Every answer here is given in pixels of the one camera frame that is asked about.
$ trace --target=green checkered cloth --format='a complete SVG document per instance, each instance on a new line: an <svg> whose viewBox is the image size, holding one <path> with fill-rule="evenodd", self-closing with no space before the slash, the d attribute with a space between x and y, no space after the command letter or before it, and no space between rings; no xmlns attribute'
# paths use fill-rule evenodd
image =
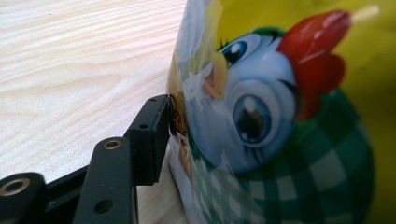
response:
<svg viewBox="0 0 396 224"><path fill-rule="evenodd" d="M270 162L233 175L207 161L190 138L193 187L209 223L360 223L374 189L366 131L340 91L298 121Z"/></svg>

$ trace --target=cartoon character face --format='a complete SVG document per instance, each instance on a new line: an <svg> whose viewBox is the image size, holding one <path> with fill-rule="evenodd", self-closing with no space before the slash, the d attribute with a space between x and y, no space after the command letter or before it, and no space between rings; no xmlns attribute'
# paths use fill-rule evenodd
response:
<svg viewBox="0 0 396 224"><path fill-rule="evenodd" d="M265 164L293 129L295 80L288 59L276 51L281 33L261 32L227 44L183 82L195 144L212 164L232 173Z"/></svg>

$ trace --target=blue eye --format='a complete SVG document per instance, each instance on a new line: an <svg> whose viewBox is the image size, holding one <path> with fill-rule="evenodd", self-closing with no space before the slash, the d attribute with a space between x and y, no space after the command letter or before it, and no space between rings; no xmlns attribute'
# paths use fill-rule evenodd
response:
<svg viewBox="0 0 396 224"><path fill-rule="evenodd" d="M221 52L227 60L227 66L231 67L233 64L238 62L238 60L244 56L247 48L248 44L245 41L238 41L225 47Z"/></svg>
<svg viewBox="0 0 396 224"><path fill-rule="evenodd" d="M254 95L245 95L236 102L233 120L240 138L249 144L260 143L271 129L268 107Z"/></svg>

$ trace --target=printed illustration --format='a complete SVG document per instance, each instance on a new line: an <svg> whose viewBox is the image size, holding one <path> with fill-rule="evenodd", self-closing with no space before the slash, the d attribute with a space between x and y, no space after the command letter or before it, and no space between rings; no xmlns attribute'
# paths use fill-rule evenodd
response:
<svg viewBox="0 0 396 224"><path fill-rule="evenodd" d="M346 65L332 52L350 27L349 14L335 10L287 32L264 27L224 39L182 80L173 103L173 111L184 103L187 121L174 122L184 127L180 160L206 220L362 221L373 157L339 89Z"/></svg>

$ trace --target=wooden table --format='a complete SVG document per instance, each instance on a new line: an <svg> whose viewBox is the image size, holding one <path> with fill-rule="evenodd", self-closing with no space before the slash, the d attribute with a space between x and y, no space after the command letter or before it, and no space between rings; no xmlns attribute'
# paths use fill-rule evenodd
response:
<svg viewBox="0 0 396 224"><path fill-rule="evenodd" d="M50 182L89 163L97 142L126 131L165 93L186 0L2 1L0 178ZM184 223L165 164L140 187L141 223Z"/></svg>

